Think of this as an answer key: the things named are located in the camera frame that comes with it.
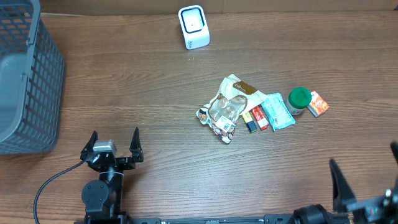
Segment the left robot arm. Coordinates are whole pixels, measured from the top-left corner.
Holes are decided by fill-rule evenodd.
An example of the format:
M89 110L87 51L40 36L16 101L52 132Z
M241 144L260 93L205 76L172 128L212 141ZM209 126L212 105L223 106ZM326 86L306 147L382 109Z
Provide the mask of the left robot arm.
M117 157L112 140L99 140L96 131L90 137L80 159L99 173L99 179L88 182L81 193L85 204L85 223L132 223L127 212L121 210L125 170L133 170L144 161L139 129L136 128L129 146L131 155Z

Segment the orange snack packet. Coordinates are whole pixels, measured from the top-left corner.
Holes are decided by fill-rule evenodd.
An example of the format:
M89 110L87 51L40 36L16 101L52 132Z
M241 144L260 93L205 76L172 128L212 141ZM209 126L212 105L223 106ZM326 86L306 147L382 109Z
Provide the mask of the orange snack packet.
M315 117L319 117L321 114L325 113L330 106L316 91L312 91L310 94L312 99L307 108Z

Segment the green lid jar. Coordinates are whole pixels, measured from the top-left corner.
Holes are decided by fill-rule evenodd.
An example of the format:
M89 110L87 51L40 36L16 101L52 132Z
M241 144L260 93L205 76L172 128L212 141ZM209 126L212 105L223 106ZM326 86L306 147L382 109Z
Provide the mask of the green lid jar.
M291 115L300 114L312 100L311 93L304 87L294 88L285 100L285 106Z

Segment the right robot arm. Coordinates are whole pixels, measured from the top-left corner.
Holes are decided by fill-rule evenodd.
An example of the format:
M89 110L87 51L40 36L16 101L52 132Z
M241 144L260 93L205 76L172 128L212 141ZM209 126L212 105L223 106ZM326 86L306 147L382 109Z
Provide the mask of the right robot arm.
M387 189L381 196L358 201L342 171L334 159L329 160L333 182L333 213L320 204L294 211L289 223L333 224L348 223L397 223L397 186Z

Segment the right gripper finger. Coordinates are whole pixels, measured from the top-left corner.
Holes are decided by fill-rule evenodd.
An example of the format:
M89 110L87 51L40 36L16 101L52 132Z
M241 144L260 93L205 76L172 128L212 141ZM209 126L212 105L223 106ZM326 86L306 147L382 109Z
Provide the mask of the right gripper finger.
M396 141L391 142L390 148L394 156L394 159L398 163L398 143Z
M349 212L348 207L357 202L356 196L334 159L329 160L329 166L333 183L333 211Z

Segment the brown cookie bag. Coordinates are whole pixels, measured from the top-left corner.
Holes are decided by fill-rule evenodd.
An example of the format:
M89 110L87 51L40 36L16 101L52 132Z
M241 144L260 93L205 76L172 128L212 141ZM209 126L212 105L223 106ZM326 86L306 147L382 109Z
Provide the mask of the brown cookie bag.
M220 84L216 96L197 110L201 124L208 125L226 144L234 136L240 116L265 101L267 95L230 74Z

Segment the teal tissue packet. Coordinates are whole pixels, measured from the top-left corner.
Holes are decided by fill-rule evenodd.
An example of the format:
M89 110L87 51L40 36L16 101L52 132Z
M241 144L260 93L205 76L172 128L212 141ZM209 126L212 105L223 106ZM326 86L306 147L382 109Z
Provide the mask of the teal tissue packet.
M295 124L295 120L287 110L280 93L266 95L266 99L261 103L261 106L274 131Z

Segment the red snack bar wrapper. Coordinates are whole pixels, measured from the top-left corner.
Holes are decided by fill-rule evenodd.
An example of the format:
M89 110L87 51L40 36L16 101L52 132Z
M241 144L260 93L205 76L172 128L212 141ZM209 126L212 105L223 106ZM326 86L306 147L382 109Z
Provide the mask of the red snack bar wrapper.
M266 119L265 113L259 106L255 106L251 110L251 113L254 116L254 119L257 121L261 131L264 131L269 127L269 122Z

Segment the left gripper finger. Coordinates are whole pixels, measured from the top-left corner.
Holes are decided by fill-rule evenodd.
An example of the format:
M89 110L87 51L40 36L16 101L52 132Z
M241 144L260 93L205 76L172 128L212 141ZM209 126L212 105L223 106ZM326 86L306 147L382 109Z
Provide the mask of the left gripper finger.
M139 137L139 128L136 128L134 130L129 150L131 152L131 157L134 162L144 161L144 153L142 151L140 137Z
M85 147L82 149L80 157L88 157L88 155L93 151L93 146L95 142L98 140L98 133L93 131L93 134L90 137L90 140L87 142Z

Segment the yellow highlighter marker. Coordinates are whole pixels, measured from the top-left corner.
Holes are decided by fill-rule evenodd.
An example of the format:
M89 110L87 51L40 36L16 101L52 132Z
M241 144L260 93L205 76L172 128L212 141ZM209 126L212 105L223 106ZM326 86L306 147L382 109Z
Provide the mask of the yellow highlighter marker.
M248 127L248 130L250 133L254 133L257 131L257 127L252 119L252 116L250 114L250 112L246 112L242 115L243 120L246 124L246 126Z

